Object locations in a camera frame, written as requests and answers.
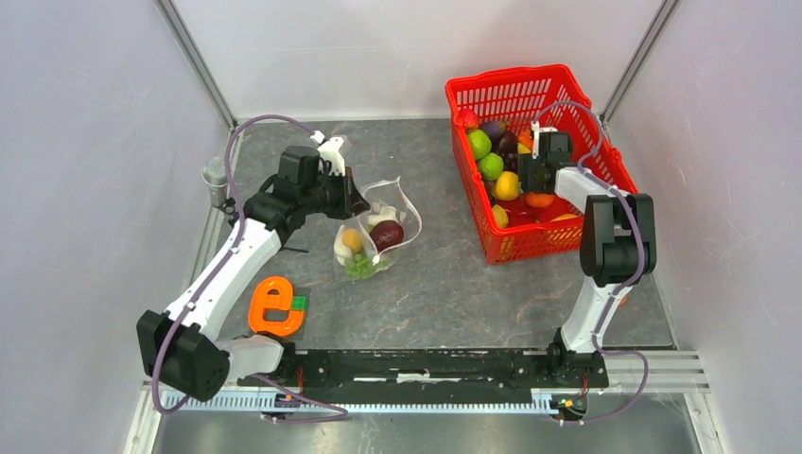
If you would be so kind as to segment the clear dotted zip top bag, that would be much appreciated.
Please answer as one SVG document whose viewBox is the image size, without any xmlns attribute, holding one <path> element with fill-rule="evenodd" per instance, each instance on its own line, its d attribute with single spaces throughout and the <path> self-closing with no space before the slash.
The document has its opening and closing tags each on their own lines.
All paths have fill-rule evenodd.
<svg viewBox="0 0 802 454">
<path fill-rule="evenodd" d="M 400 178 L 370 183 L 361 194 L 368 210 L 345 221 L 333 242 L 334 264 L 352 281 L 388 270 L 423 229 Z"/>
</svg>

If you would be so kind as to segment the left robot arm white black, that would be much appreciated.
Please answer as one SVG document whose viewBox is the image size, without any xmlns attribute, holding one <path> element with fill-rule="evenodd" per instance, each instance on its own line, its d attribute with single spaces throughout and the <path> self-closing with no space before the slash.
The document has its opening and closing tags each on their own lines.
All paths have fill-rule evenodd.
<svg viewBox="0 0 802 454">
<path fill-rule="evenodd" d="M 292 146 L 236 214 L 232 232 L 204 271 L 164 311 L 147 310 L 136 324 L 151 392 L 166 385 L 205 402 L 232 380 L 262 373 L 274 385 L 297 373 L 296 358 L 274 335 L 220 342 L 234 303 L 256 273 L 285 246 L 307 217 L 347 220 L 370 207 L 357 191 L 335 136 L 317 148 Z"/>
</svg>

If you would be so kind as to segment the yellow lemon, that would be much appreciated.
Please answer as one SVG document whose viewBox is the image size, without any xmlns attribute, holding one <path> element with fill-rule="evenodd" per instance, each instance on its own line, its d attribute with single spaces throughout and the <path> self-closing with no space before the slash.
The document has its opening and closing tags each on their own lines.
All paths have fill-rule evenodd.
<svg viewBox="0 0 802 454">
<path fill-rule="evenodd" d="M 495 181 L 494 197 L 498 201 L 513 201 L 520 194 L 518 175 L 512 171 L 502 171 Z"/>
</svg>

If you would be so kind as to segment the white mushroom toy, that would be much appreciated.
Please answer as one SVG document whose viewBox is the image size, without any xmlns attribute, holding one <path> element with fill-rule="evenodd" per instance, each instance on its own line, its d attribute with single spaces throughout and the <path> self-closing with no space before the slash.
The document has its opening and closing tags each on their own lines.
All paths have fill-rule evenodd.
<svg viewBox="0 0 802 454">
<path fill-rule="evenodd" d="M 398 214 L 395 207 L 389 205 L 381 206 L 377 213 L 368 216 L 368 225 L 375 227 L 386 220 L 398 221 Z"/>
</svg>

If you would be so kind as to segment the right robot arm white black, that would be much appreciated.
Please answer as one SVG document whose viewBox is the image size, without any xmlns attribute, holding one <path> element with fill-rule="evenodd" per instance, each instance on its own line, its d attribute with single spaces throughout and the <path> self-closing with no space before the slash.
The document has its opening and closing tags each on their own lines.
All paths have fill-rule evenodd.
<svg viewBox="0 0 802 454">
<path fill-rule="evenodd" d="M 518 159 L 525 190 L 553 194 L 584 216 L 579 249 L 580 295 L 549 345 L 546 371 L 569 386 L 602 362 L 603 336 L 619 303 L 656 265 L 654 201 L 596 176 L 582 156 L 573 161 L 569 135 L 532 123 L 532 151 Z"/>
</svg>

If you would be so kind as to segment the orange tangerine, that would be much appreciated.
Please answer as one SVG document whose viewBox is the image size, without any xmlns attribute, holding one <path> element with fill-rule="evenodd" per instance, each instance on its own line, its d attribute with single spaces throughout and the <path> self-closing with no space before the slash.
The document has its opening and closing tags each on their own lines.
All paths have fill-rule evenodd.
<svg viewBox="0 0 802 454">
<path fill-rule="evenodd" d="M 556 197 L 553 194 L 539 194 L 534 192 L 528 192 L 524 195 L 525 203 L 531 207 L 536 209 L 545 209 L 550 207 Z"/>
</svg>

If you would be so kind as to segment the yellow orange lemon fruit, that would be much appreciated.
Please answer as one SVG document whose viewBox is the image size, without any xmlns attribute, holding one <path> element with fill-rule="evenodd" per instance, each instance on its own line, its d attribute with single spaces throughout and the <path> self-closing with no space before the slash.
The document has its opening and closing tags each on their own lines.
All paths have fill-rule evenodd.
<svg viewBox="0 0 802 454">
<path fill-rule="evenodd" d="M 363 248 L 363 235 L 354 228 L 345 229 L 340 237 L 342 244 L 352 253 L 360 253 Z"/>
</svg>

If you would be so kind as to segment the dark red plum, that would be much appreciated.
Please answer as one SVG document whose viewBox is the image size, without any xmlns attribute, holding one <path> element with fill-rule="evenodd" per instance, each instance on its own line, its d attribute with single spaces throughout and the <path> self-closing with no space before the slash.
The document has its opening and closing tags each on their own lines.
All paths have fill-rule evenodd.
<svg viewBox="0 0 802 454">
<path fill-rule="evenodd" d="M 391 220 L 379 223 L 369 232 L 369 237 L 378 253 L 399 245 L 404 241 L 404 236 L 405 232 L 402 225 Z"/>
</svg>

